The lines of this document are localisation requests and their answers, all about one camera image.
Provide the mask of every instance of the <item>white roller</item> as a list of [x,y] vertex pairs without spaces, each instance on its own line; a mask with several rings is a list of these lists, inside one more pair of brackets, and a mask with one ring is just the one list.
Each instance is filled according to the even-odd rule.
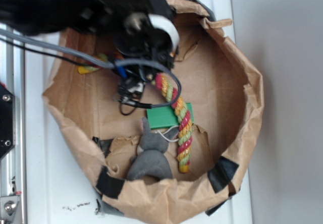
[[174,24],[169,19],[161,15],[149,14],[148,17],[155,29],[163,30],[171,37],[173,47],[172,51],[176,51],[178,43],[180,42],[180,35],[178,34]]

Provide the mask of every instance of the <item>green block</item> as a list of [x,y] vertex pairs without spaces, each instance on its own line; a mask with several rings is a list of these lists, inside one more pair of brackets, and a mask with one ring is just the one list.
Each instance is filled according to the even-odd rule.
[[[194,123],[192,104],[186,104],[191,112],[191,119]],[[148,109],[147,118],[151,129],[169,128],[175,125],[179,125],[177,116],[175,115],[174,110],[171,106]]]

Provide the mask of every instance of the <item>white string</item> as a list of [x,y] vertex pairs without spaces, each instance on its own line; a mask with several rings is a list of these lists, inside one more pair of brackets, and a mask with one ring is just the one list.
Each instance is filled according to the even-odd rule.
[[178,125],[172,126],[170,127],[167,131],[165,131],[164,133],[162,133],[160,130],[155,131],[156,133],[159,133],[166,141],[169,142],[178,142],[179,138],[176,138],[174,140],[168,139],[167,137],[165,137],[165,134],[168,133],[171,129],[175,128],[175,127],[179,127]]

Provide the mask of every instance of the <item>brown paper bag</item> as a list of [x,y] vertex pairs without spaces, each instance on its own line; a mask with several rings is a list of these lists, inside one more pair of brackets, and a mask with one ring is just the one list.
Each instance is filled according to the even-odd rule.
[[[194,2],[167,0],[178,15],[179,55],[174,74],[195,118],[190,172],[178,172],[176,143],[165,156],[174,179],[124,180],[140,139],[145,110],[119,113],[112,100],[118,77],[109,70],[88,75],[57,60],[43,99],[59,124],[71,152],[102,200],[125,216],[147,223],[180,223],[215,207],[237,193],[256,145],[263,111],[262,76],[230,38]],[[67,30],[60,44],[88,54],[113,50],[109,37]],[[147,87],[142,102],[164,99]],[[105,157],[92,137],[113,139]]]

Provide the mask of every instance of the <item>gray cable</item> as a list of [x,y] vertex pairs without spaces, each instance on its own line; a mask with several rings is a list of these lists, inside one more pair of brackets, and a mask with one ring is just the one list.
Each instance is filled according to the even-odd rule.
[[71,48],[67,48],[67,47],[63,47],[63,46],[59,46],[59,45],[54,45],[54,44],[50,44],[50,43],[43,42],[43,41],[38,41],[38,40],[32,39],[30,37],[17,35],[17,34],[14,34],[13,32],[6,31],[6,30],[3,30],[3,29],[0,29],[0,34],[3,35],[3,36],[6,36],[8,38],[11,38],[11,39],[14,39],[14,40],[17,40],[17,41],[21,41],[21,42],[24,42],[24,43],[27,43],[27,44],[30,44],[30,45],[45,47],[45,48],[52,49],[52,50],[55,50],[55,51],[60,51],[60,52],[63,52],[63,53],[66,53],[66,54],[69,54],[69,55],[72,55],[72,56],[76,56],[78,58],[81,58],[81,59],[84,59],[84,60],[89,61],[91,63],[94,63],[95,65],[98,65],[98,66],[100,66],[102,68],[113,69],[115,67],[110,62],[100,61],[98,59],[95,59],[95,58],[91,57],[90,55],[88,55],[86,53],[83,53],[83,52],[80,52],[80,51],[77,51],[77,50],[74,50],[74,49],[71,49]]
[[173,78],[173,80],[175,81],[175,83],[177,84],[177,86],[178,86],[177,96],[173,100],[171,100],[170,102],[152,105],[151,106],[152,108],[172,105],[173,103],[175,103],[177,101],[177,99],[179,98],[179,96],[181,94],[182,86],[181,86],[181,82],[178,80],[178,78],[168,68],[166,68],[164,65],[162,65],[156,61],[142,60],[142,59],[124,59],[124,60],[116,60],[115,63],[113,64],[111,62],[100,61],[100,60],[98,60],[86,53],[83,53],[83,52],[80,52],[80,51],[77,51],[77,50],[74,50],[74,49],[71,49],[68,47],[63,47],[63,46],[54,45],[54,44],[43,42],[43,41],[38,41],[38,40],[32,39],[30,37],[17,35],[17,34],[14,34],[13,32],[6,31],[3,29],[0,29],[0,35],[11,38],[13,40],[24,42],[27,44],[40,46],[40,47],[52,49],[55,51],[60,51],[60,52],[63,52],[63,53],[66,53],[66,54],[69,54],[72,56],[76,56],[78,58],[89,61],[89,62],[91,62],[95,65],[98,65],[102,68],[105,68],[105,69],[113,69],[115,67],[124,67],[124,66],[129,66],[129,65],[143,65],[143,66],[152,67],[152,68],[155,68],[159,71],[165,72],[168,75],[170,75]]

